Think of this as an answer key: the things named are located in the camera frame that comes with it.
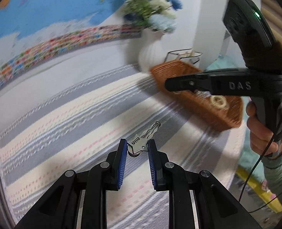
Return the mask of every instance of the artificial flower bouquet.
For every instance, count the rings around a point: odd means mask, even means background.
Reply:
[[[176,28],[174,11],[182,9],[180,0],[127,0],[124,18],[133,25],[153,31],[173,33]]]

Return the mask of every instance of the device handle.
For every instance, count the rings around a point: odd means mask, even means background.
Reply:
[[[258,120],[272,132],[276,130],[279,121],[282,120],[282,98],[270,99],[268,97],[251,97],[251,101],[256,106]],[[280,146],[282,138],[282,123],[275,135],[274,142]],[[276,157],[280,153],[277,152],[266,155],[266,157]]]

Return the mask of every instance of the black cable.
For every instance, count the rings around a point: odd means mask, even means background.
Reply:
[[[275,198],[273,198],[270,202],[266,203],[266,204],[263,205],[262,207],[260,207],[260,208],[258,208],[258,209],[256,209],[256,210],[253,210],[253,211],[251,211],[251,212],[249,212],[249,213],[254,213],[254,212],[259,211],[260,209],[266,207],[266,206],[267,206],[268,204],[270,204],[274,199],[277,199],[278,196],[280,196],[280,195],[282,195],[282,192],[281,192],[279,195],[277,195]]]
[[[255,168],[258,166],[258,164],[260,163],[260,161],[262,160],[262,158],[264,157],[265,153],[267,152],[268,148],[271,146],[271,143],[273,142],[274,138],[275,138],[275,135],[277,134],[278,132],[278,129],[280,128],[281,126],[281,123],[282,123],[282,116],[281,116],[281,119],[275,129],[275,131],[273,132],[273,136],[271,137],[271,140],[269,141],[269,143],[267,144],[265,150],[263,151],[263,153],[261,154],[261,156],[259,157],[258,161],[255,163],[255,165],[253,166],[253,168],[251,169],[250,173],[248,174],[248,177],[243,185],[243,189],[241,191],[241,194],[240,194],[240,198],[238,199],[238,201],[240,202],[241,201],[241,198],[242,198],[242,195],[243,195],[243,192],[245,190],[245,187],[247,185],[247,182],[249,180],[249,178],[251,177],[252,173],[254,172]]]

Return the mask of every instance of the light blue flower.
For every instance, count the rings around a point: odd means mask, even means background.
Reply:
[[[172,33],[176,29],[176,22],[165,15],[154,14],[148,19],[150,28],[155,31],[164,31],[166,33]]]
[[[182,2],[180,0],[167,0],[172,3],[172,7],[175,10],[182,9]]]

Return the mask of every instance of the colorful patterned border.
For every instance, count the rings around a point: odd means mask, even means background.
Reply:
[[[0,90],[20,75],[53,57],[94,44],[140,37],[140,27],[111,25],[78,30],[50,39],[27,49],[0,67]]]

